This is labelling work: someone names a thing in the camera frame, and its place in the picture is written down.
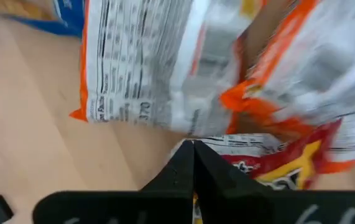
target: blue bag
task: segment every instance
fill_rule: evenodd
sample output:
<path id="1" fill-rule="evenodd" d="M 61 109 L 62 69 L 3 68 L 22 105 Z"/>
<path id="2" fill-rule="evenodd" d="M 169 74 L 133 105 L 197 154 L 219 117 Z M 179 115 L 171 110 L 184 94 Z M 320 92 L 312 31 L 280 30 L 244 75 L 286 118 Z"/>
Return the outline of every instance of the blue bag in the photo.
<path id="1" fill-rule="evenodd" d="M 58 17 L 54 21 L 28 19 L 11 14 L 4 16 L 53 34 L 81 37 L 85 23 L 85 0 L 54 0 L 53 5 Z"/>

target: wooden surface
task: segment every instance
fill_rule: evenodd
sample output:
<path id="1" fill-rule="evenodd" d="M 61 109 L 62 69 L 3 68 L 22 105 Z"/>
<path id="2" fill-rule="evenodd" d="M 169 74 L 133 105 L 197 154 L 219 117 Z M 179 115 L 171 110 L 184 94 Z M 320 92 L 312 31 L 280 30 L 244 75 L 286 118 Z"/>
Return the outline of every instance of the wooden surface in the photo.
<path id="1" fill-rule="evenodd" d="M 30 223 L 59 190 L 138 189 L 162 168 L 180 134 L 68 117 L 79 104 L 79 40 L 0 18 L 0 194 Z M 355 169 L 316 189 L 355 189 Z"/>

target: orange stripe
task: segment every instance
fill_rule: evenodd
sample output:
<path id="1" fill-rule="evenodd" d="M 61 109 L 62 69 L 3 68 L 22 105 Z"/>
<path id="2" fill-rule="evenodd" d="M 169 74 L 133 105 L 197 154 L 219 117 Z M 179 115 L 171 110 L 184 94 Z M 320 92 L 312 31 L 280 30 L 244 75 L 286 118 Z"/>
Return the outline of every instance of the orange stripe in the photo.
<path id="1" fill-rule="evenodd" d="M 89 2 L 86 0 L 85 11 L 85 26 L 82 33 L 82 45 L 80 52 L 80 106 L 81 108 L 72 112 L 70 116 L 72 118 L 88 121 L 86 116 L 86 108 L 88 102 L 88 86 L 86 82 L 86 50 L 87 50 L 87 35 L 88 35 L 88 20 L 89 20 Z"/>
<path id="2" fill-rule="evenodd" d="M 191 72 L 190 75 L 195 75 L 196 71 L 198 70 L 198 64 L 201 60 L 202 48 L 203 48 L 203 41 L 205 40 L 205 28 L 201 27 L 198 39 L 196 40 L 196 49 L 194 53 L 194 60 L 192 61 Z"/>
<path id="3" fill-rule="evenodd" d="M 355 167 L 355 160 L 346 162 L 330 162 L 327 161 L 321 167 L 320 174 L 332 174 L 337 172 L 344 172 Z"/>
<path id="4" fill-rule="evenodd" d="M 236 134 L 238 132 L 238 127 L 239 127 L 238 125 L 239 125 L 239 113 L 233 112 L 226 134 Z"/>
<path id="5" fill-rule="evenodd" d="M 300 28 L 304 25 L 307 16 L 316 5 L 317 0 L 301 1 L 282 21 L 277 33 L 271 39 L 263 55 L 261 55 L 259 63 L 251 75 L 253 78 L 258 78 L 261 85 L 264 85 L 268 81 L 275 67 L 281 61 L 282 56 L 291 46 Z"/>

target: chip bag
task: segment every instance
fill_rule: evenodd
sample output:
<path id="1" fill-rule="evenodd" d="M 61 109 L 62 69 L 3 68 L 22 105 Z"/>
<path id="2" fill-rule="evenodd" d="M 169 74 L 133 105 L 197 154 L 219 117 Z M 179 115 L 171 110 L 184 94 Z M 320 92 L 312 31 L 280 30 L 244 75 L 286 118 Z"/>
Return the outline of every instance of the chip bag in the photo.
<path id="1" fill-rule="evenodd" d="M 223 105 L 293 138 L 343 117 L 324 172 L 355 165 L 355 1 L 294 1 Z"/>
<path id="2" fill-rule="evenodd" d="M 311 187 L 328 162 L 328 151 L 341 120 L 316 128 L 307 137 L 281 142 L 270 134 L 236 134 L 200 139 L 250 178 L 273 190 Z M 193 219 L 202 223 L 194 197 Z"/>
<path id="3" fill-rule="evenodd" d="M 0 0 L 0 14 L 60 35 L 81 37 L 83 1 Z"/>
<path id="4" fill-rule="evenodd" d="M 260 0 L 86 1 L 81 108 L 71 115 L 224 134 L 219 96 L 236 85 L 233 43 Z"/>

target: orange chip bag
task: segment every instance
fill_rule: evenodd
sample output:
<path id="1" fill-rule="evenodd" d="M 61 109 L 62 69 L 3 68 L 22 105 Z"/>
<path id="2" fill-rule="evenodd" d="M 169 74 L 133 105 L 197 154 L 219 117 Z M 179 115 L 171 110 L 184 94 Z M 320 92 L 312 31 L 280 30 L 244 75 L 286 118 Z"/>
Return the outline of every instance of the orange chip bag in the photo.
<path id="1" fill-rule="evenodd" d="M 341 120 L 283 144 L 270 134 L 237 134 L 201 139 L 222 158 L 274 190 L 308 189 L 323 172 Z"/>
<path id="2" fill-rule="evenodd" d="M 293 1 L 279 21 L 261 54 L 259 46 L 251 50 L 251 30 L 237 43 L 253 61 L 259 57 L 253 67 L 242 68 L 241 83 L 221 101 L 291 138 L 344 117 L 324 170 L 344 171 L 355 165 L 355 1 Z"/>

